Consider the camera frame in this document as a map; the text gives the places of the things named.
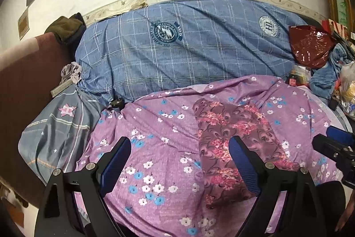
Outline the person's right hand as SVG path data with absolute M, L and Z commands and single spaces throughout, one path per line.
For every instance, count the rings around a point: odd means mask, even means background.
M 354 200 L 355 200 L 355 192 L 353 191 L 351 193 L 347 207 L 346 207 L 345 211 L 343 212 L 343 214 L 341 215 L 341 217 L 336 225 L 336 229 L 335 229 L 336 232 L 340 231 L 345 226 L 346 222 L 348 221 L 348 219 L 352 215 L 352 213 L 354 211 Z

